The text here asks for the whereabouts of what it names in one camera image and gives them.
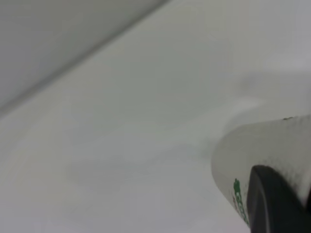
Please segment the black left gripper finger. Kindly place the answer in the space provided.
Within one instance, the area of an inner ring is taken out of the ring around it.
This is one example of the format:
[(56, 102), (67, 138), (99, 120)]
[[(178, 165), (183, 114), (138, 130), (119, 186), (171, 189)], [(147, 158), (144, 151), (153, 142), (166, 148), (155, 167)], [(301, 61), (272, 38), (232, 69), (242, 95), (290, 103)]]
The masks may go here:
[(309, 233), (311, 213), (285, 179), (268, 166), (251, 169), (247, 193), (252, 233)]

